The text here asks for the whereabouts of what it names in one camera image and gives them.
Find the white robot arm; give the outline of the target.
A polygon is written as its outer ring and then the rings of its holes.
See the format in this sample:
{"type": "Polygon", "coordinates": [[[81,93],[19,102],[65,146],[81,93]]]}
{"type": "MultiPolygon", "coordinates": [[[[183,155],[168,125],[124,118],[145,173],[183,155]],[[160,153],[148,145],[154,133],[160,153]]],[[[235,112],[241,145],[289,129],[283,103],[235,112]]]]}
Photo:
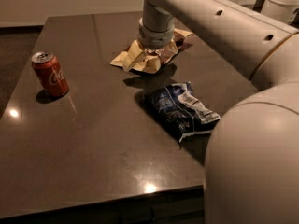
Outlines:
{"type": "Polygon", "coordinates": [[[206,224],[299,224],[298,31],[228,0],[145,0],[249,82],[206,147],[206,224]]]}

